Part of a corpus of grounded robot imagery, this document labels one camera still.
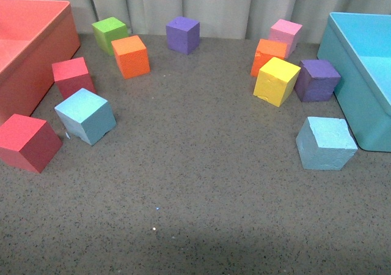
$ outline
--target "toy block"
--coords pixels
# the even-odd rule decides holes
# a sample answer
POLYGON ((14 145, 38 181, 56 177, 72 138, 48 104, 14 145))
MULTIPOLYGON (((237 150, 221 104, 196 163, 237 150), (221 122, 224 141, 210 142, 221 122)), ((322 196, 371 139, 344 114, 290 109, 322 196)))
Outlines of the toy block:
POLYGON ((294 85, 302 102, 328 101, 341 76, 327 60, 301 60, 298 79, 294 85))
POLYGON ((150 72, 147 47, 138 35, 111 43, 117 65, 125 79, 150 72))
POLYGON ((278 20, 278 22, 273 24, 270 28, 269 40, 288 44, 285 58, 288 58, 296 48, 301 33, 301 27, 302 25, 298 23, 292 23, 287 20, 278 20))
POLYGON ((82 87, 96 93, 86 61, 83 57, 52 64, 54 82, 64 99, 82 87))
POLYGON ((255 51, 254 63, 251 68, 251 76, 258 76, 259 69, 273 57, 284 59, 285 54, 287 53, 287 48, 288 44, 286 43, 261 38, 259 40, 257 50, 255 51))
POLYGON ((66 129, 90 145, 94 145, 116 125, 109 102, 84 88, 54 109, 66 129))
POLYGON ((61 146, 42 119, 14 114, 0 126, 0 159, 12 167, 41 173, 61 146))
POLYGON ((295 64, 273 57, 259 70, 254 96, 281 106, 292 93, 299 71, 295 64))
POLYGON ((183 54, 190 54, 200 45, 200 22, 178 16, 166 25, 167 46, 183 54))
POLYGON ((357 151, 345 119, 308 117, 296 144, 304 169, 340 170, 357 151))
POLYGON ((126 24, 115 17, 93 23, 92 29, 98 46, 109 55, 114 55, 112 41, 129 36, 126 24))

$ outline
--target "green cube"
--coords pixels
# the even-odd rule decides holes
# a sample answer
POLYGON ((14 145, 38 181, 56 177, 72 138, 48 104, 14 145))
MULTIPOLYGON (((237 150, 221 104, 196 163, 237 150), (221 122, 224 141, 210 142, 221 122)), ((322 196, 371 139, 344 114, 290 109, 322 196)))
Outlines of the green cube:
POLYGON ((98 46, 109 55, 114 55, 111 41, 123 39, 129 36, 126 24, 115 17, 109 17, 105 20, 97 21, 92 24, 92 28, 98 46))

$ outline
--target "yellow cube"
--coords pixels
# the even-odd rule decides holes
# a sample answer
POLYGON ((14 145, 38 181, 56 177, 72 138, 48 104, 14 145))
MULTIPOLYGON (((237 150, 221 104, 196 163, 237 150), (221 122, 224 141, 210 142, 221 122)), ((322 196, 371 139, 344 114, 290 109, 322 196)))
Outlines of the yellow cube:
POLYGON ((273 57, 259 70, 254 96, 281 106, 292 93, 299 71, 295 64, 273 57))

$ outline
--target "light blue plastic bin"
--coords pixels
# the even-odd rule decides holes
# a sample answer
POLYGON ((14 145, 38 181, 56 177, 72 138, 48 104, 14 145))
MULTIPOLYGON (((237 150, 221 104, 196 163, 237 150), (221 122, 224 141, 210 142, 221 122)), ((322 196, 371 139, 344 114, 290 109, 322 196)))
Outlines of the light blue plastic bin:
POLYGON ((318 58, 341 75, 335 96, 358 145, 391 152, 391 15, 330 13, 318 58))

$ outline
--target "purple cube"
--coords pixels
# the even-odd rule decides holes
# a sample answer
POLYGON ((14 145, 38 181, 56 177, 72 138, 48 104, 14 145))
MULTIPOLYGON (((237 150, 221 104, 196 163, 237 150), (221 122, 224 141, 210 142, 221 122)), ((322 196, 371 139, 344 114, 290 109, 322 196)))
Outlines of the purple cube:
POLYGON ((167 45, 170 50, 190 54, 200 44, 200 22, 178 16, 166 26, 167 45))
POLYGON ((302 102, 328 101, 341 76, 328 60, 301 60, 298 79, 294 85, 302 102))

